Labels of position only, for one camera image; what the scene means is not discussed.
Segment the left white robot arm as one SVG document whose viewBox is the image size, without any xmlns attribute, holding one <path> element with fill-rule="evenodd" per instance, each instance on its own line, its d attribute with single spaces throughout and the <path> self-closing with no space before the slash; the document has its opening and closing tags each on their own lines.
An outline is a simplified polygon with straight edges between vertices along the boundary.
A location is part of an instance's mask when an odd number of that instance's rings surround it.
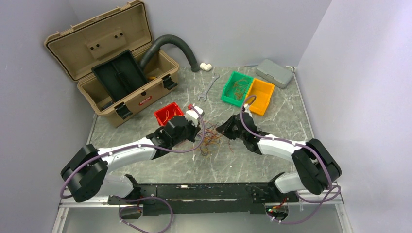
<svg viewBox="0 0 412 233">
<path fill-rule="evenodd" d="M 175 116 L 142 139 L 111 148 L 83 146 L 61 170 L 64 185 L 62 199 L 84 202 L 94 196 L 116 196 L 126 203 L 135 203 L 140 187 L 131 175 L 113 176 L 111 172 L 132 163 L 158 159 L 168 153 L 185 153 L 173 147 L 183 141 L 195 142 L 205 131 L 202 117 Z"/>
</svg>

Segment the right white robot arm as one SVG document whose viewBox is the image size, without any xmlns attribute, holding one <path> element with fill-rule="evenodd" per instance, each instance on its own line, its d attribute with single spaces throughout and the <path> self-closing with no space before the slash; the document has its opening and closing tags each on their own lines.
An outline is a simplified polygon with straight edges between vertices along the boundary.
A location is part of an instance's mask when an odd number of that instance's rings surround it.
<svg viewBox="0 0 412 233">
<path fill-rule="evenodd" d="M 247 113 L 232 115 L 216 130 L 230 140 L 242 140 L 251 152 L 275 156 L 294 164 L 294 172 L 279 174 L 270 181 L 268 196 L 273 201 L 280 201 L 287 193 L 303 189 L 319 195 L 342 175 L 340 166 L 320 140 L 313 138 L 304 142 L 276 137 L 258 129 Z"/>
</svg>

